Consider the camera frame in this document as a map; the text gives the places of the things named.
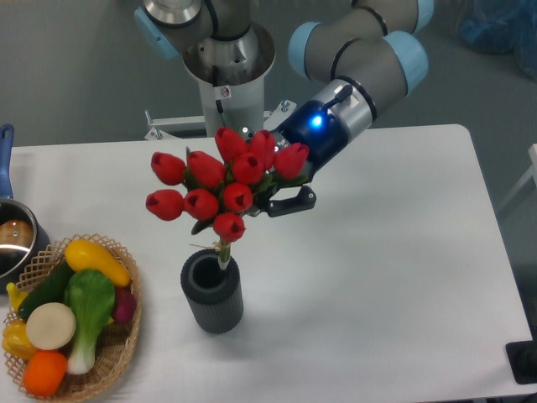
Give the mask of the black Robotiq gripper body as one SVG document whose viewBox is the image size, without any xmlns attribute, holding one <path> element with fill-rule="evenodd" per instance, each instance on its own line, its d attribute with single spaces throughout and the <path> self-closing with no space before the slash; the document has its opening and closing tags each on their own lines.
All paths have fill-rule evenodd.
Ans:
<svg viewBox="0 0 537 403">
<path fill-rule="evenodd" d="M 323 106 L 321 101 L 308 101 L 272 131 L 289 144 L 301 143 L 309 147 L 306 160 L 309 168 L 305 172 L 310 180 L 349 143 L 341 119 L 323 110 Z"/>
</svg>

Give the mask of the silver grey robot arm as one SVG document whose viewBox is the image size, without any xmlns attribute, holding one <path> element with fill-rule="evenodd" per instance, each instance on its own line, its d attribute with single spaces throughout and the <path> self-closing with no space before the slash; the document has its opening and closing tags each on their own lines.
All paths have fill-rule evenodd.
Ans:
<svg viewBox="0 0 537 403">
<path fill-rule="evenodd" d="M 333 24 L 308 22 L 289 40 L 288 60 L 322 89 L 301 107 L 264 111 L 264 79 L 274 64 L 269 32 L 253 22 L 247 1 L 145 1 L 136 24 L 166 59 L 180 57 L 197 81 L 208 136 L 228 126 L 244 137 L 266 128 L 278 148 L 310 149 L 315 173 L 408 96 L 426 77 L 427 54 L 415 34 L 431 1 L 355 1 Z"/>
</svg>

